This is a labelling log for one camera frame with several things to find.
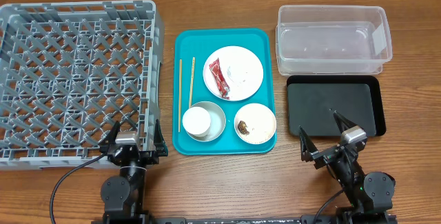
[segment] chopstick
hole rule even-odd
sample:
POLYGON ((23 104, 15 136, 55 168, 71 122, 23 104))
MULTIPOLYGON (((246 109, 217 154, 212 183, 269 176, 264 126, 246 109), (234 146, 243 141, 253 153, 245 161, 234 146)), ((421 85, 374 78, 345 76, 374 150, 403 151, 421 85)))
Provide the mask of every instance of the chopstick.
POLYGON ((178 117, 178 132, 181 132, 181 95, 182 95, 182 59, 179 60, 179 117, 178 117))
POLYGON ((194 78, 194 60, 195 58, 193 57, 193 63, 192 63, 192 79, 190 80, 190 98, 188 101, 188 108, 192 107, 192 97, 193 97, 193 78, 194 78))

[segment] wooden surface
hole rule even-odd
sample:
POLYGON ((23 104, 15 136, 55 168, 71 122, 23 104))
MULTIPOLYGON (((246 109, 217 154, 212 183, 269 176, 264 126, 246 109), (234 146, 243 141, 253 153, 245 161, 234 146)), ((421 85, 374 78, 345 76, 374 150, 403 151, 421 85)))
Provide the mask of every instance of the wooden surface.
MULTIPOLYGON (((32 0, 92 1, 92 0, 32 0)), ((278 9, 285 4, 382 6, 393 59, 377 76, 387 133, 360 153, 364 171, 397 181, 391 213, 400 223, 441 223, 441 1, 440 0, 154 0, 165 23, 160 73, 161 125, 170 149, 147 172, 145 209, 156 217, 270 217, 313 214, 340 186, 325 169, 300 160, 298 139, 287 131, 286 78, 274 51, 278 9), (269 36, 278 142, 268 154, 183 156, 172 145, 174 41, 195 28, 258 27, 269 36)), ((319 149, 331 141, 316 141, 319 149)), ((0 172, 0 222, 49 223, 52 188, 68 169, 0 172)), ((103 213, 101 184, 118 170, 84 169, 68 177, 55 198, 57 223, 89 223, 103 213)), ((344 206, 340 196, 326 209, 344 206)))

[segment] teal tray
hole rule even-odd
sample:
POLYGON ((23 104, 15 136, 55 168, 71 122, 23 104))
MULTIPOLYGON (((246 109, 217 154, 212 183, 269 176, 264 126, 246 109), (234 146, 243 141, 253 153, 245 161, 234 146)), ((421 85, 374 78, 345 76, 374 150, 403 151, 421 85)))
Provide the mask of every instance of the teal tray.
POLYGON ((237 111, 248 103, 261 103, 273 113, 274 107, 273 76, 271 72, 271 53, 269 39, 265 32, 258 28, 222 29, 222 30, 188 30, 182 32, 175 43, 174 84, 173 84, 173 145, 178 152, 185 155, 219 155, 219 154, 255 154, 270 151, 277 140, 277 133, 266 143, 251 145, 242 141, 234 130, 234 117, 237 111), (237 45, 252 51, 262 63, 263 82, 259 90, 243 101, 226 101, 214 96, 204 84, 203 67, 208 56, 219 48, 237 45), (179 105, 179 59, 182 59, 182 106, 181 117, 188 110, 192 59, 194 66, 192 103, 211 101, 219 105, 227 117, 223 133, 214 141, 198 142, 192 139, 181 123, 178 132, 179 105))

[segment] red wrapper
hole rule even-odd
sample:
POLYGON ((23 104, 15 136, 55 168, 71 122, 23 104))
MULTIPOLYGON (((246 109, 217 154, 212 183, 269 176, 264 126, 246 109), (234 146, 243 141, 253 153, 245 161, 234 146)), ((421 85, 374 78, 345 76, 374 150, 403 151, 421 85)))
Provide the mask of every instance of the red wrapper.
POLYGON ((220 95, 223 99, 229 99, 227 96, 229 92, 229 86, 222 75, 221 65, 219 64, 219 58, 209 65, 209 70, 212 72, 214 80, 218 85, 220 95))

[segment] gray plastic rack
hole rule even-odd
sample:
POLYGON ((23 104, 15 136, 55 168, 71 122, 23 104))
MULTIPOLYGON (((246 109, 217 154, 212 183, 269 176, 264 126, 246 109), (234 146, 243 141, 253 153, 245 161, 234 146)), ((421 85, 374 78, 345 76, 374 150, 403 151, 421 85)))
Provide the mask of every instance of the gray plastic rack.
POLYGON ((154 150, 164 27, 153 1, 8 4, 0 26, 0 170, 84 163, 115 121, 154 150))

